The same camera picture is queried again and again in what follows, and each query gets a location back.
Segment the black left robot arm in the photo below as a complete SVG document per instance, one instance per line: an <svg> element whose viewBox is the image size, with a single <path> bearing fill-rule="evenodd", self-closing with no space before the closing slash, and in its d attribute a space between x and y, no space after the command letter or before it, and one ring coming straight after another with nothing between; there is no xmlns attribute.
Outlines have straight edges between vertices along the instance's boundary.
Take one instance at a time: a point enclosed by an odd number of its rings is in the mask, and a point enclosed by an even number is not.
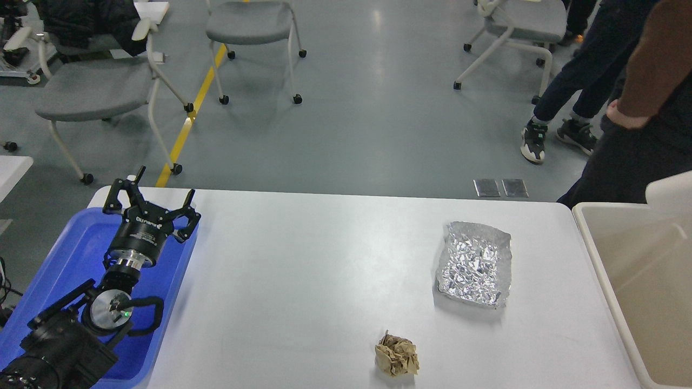
<svg viewBox="0 0 692 389"><path fill-rule="evenodd" d="M179 209L116 179L71 218L2 330L2 388L136 386L153 365L197 239Z"/></svg>

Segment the bystander hand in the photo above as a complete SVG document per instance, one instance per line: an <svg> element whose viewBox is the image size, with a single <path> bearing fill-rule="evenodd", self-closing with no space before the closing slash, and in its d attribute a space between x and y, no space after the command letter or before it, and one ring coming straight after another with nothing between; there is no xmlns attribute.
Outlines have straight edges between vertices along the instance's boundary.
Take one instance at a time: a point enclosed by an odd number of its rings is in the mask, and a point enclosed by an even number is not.
<svg viewBox="0 0 692 389"><path fill-rule="evenodd" d="M647 125L651 120L651 116L627 116L625 113L620 112L620 106L618 105L619 103L619 99L614 99L610 104L608 104L608 108L606 111L606 116L613 123L615 123L615 125L622 126L627 130L637 130L643 128L643 126Z"/></svg>

